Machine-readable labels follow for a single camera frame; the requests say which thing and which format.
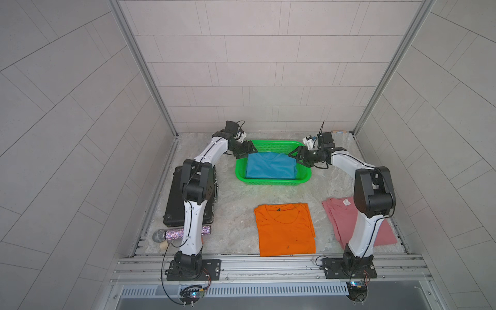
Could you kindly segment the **blue t-shirt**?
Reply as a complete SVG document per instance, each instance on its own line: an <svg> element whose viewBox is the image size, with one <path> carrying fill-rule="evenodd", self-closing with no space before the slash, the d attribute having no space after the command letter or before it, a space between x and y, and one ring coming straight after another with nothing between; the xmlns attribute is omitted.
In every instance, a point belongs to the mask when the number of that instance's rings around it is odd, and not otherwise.
<svg viewBox="0 0 496 310"><path fill-rule="evenodd" d="M297 163L286 154L259 152L247 158L245 177L262 180L295 180Z"/></svg>

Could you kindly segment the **green plastic perforated basket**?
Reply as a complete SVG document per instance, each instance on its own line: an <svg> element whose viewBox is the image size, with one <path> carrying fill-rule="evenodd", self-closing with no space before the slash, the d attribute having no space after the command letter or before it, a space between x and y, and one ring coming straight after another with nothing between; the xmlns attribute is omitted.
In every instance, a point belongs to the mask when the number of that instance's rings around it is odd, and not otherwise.
<svg viewBox="0 0 496 310"><path fill-rule="evenodd" d="M300 185L312 177L310 168L297 164L288 154L303 143L291 140L254 140L258 150L236 160L236 177L249 185Z"/></svg>

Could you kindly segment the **orange t-shirt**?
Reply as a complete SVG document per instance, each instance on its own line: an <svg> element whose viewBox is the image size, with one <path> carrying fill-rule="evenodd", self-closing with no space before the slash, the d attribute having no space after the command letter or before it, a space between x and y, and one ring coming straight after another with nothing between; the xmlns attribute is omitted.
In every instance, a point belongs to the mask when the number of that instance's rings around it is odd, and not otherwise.
<svg viewBox="0 0 496 310"><path fill-rule="evenodd" d="M315 229L307 203L254 209L261 257L315 254Z"/></svg>

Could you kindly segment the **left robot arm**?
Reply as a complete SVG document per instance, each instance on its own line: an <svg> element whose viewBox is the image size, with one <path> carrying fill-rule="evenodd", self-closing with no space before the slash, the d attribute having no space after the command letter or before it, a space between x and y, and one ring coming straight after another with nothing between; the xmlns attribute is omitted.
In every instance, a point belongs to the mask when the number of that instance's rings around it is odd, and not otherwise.
<svg viewBox="0 0 496 310"><path fill-rule="evenodd" d="M246 140L246 133L221 130L215 133L208 146L195 158L183 163L180 191L185 210L184 235L174 262L183 270L199 274L202 268L202 226L204 210L216 188L215 165L226 152L237 159L257 152L253 142Z"/></svg>

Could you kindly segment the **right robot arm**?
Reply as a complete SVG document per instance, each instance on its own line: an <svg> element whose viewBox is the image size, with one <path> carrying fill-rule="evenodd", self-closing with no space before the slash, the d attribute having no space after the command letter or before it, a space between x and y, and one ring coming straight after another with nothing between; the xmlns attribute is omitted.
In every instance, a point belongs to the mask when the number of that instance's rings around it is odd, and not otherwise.
<svg viewBox="0 0 496 310"><path fill-rule="evenodd" d="M373 246L383 221L392 217L397 204L390 170L367 164L342 147L310 150L298 146L289 153L298 164L314 167L325 163L354 177L353 200L358 210L350 242L345 247L343 269L347 274L356 267L368 267L373 260Z"/></svg>

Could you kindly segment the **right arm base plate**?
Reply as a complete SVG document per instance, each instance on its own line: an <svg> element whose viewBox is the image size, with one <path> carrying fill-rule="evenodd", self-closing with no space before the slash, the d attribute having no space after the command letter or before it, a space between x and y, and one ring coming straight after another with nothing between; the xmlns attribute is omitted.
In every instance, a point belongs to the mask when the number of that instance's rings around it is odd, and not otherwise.
<svg viewBox="0 0 496 310"><path fill-rule="evenodd" d="M373 255L364 258L323 258L321 265L326 278L331 280L377 278L373 259Z"/></svg>

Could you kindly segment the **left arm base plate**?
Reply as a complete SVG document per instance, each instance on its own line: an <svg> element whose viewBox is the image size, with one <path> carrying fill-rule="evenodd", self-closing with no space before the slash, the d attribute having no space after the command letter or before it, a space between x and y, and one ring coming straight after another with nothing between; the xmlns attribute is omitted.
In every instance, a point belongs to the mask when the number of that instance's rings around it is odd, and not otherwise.
<svg viewBox="0 0 496 310"><path fill-rule="evenodd" d="M217 281L220 279L221 260L186 260L175 258L164 274L167 281Z"/></svg>

